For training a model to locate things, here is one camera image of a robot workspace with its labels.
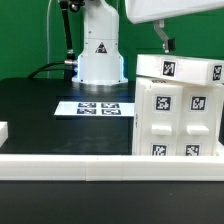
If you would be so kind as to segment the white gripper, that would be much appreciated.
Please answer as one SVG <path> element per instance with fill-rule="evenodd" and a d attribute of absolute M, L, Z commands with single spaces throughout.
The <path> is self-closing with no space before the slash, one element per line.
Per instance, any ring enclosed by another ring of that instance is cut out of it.
<path fill-rule="evenodd" d="M 224 0 L 125 0 L 127 18 L 133 23 L 154 21 L 154 30 L 166 53 L 176 49 L 175 39 L 163 31 L 163 19 L 224 8 Z"/>

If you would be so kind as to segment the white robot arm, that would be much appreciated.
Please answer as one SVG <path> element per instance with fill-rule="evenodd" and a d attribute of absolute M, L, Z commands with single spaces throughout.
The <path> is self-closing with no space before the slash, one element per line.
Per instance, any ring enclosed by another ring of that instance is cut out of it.
<path fill-rule="evenodd" d="M 126 15 L 134 24 L 152 21 L 164 41 L 165 54 L 137 56 L 136 73 L 197 85 L 224 83 L 224 61 L 170 56 L 164 20 L 224 8 L 224 0 L 125 0 Z M 76 82 L 93 85 L 125 83 L 123 58 L 118 51 L 119 15 L 105 0 L 84 6 L 84 49 L 78 57 Z"/>

